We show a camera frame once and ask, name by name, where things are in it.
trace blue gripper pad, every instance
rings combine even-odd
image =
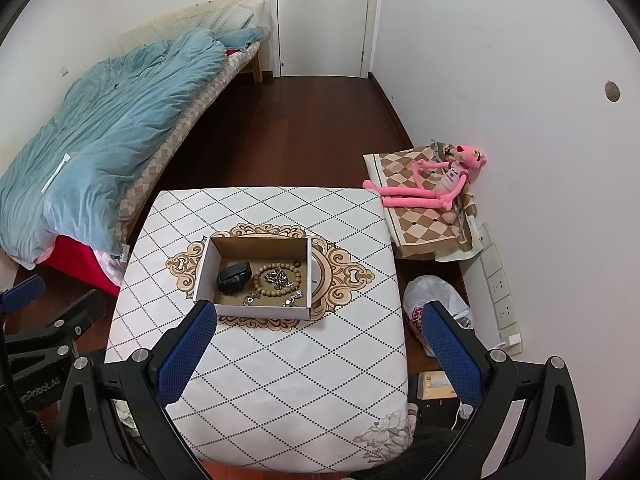
[[[431,303],[422,310],[422,333],[458,398],[474,409],[480,406],[484,397],[481,370]]]
[[[209,301],[184,330],[156,375],[156,399],[165,407],[177,402],[216,332],[216,309]],[[182,323],[188,321],[189,315]]]
[[[10,290],[0,293],[0,314],[13,314],[31,301],[37,300],[44,292],[41,276],[31,276]]]

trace pink panther plush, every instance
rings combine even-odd
[[[486,156],[473,146],[457,146],[456,151],[453,152],[453,158],[454,160],[450,162],[431,162],[429,160],[414,162],[412,171],[417,188],[377,187],[370,180],[365,180],[362,187],[379,192],[384,197],[382,203],[385,207],[441,208],[450,211],[454,199],[460,194],[469,179],[469,169],[478,170],[486,162]],[[420,170],[436,170],[437,168],[449,168],[449,171],[441,177],[433,191],[424,189],[420,183],[418,172]]]

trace wooden floor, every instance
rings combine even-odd
[[[200,118],[161,177],[148,206],[163,189],[360,187],[367,178],[364,153],[410,147],[371,80],[300,77],[266,80],[261,85],[236,80]],[[411,279],[436,274],[452,283],[466,299],[456,263],[402,260],[396,261],[396,266],[401,294]],[[38,266],[35,272],[44,277],[47,290],[42,298],[8,320],[11,333],[44,325],[89,289],[46,266]],[[22,269],[17,281],[31,274]],[[111,298],[105,318],[78,341],[81,351],[105,348],[114,306],[115,298]],[[429,359],[420,343],[405,332],[409,372],[437,369],[437,362]],[[310,478],[212,467],[216,480]]]

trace metal screw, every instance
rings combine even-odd
[[[491,356],[491,359],[493,359],[497,363],[503,363],[507,360],[507,354],[505,354],[502,350],[491,350],[491,353],[489,355]]]
[[[131,354],[131,358],[137,363],[141,363],[142,361],[146,360],[147,357],[149,357],[149,351],[145,350],[144,348],[139,348],[138,350],[133,352],[133,354]]]
[[[562,370],[564,368],[564,361],[561,358],[553,356],[551,358],[551,365],[553,368],[557,368],[558,370]]]
[[[79,357],[78,359],[76,359],[76,362],[74,363],[74,368],[77,368],[78,370],[82,370],[88,364],[89,364],[89,359],[87,359],[86,357]]]

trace door frame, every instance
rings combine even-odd
[[[271,33],[271,59],[276,66],[273,70],[274,77],[282,76],[282,60],[280,59],[280,26],[278,22],[278,0],[269,0],[271,15],[273,17],[273,32]],[[376,33],[376,19],[378,15],[379,0],[367,0],[367,19],[364,29],[364,43],[362,45],[362,64],[360,65],[360,77],[369,77],[371,57],[373,54],[374,36]]]

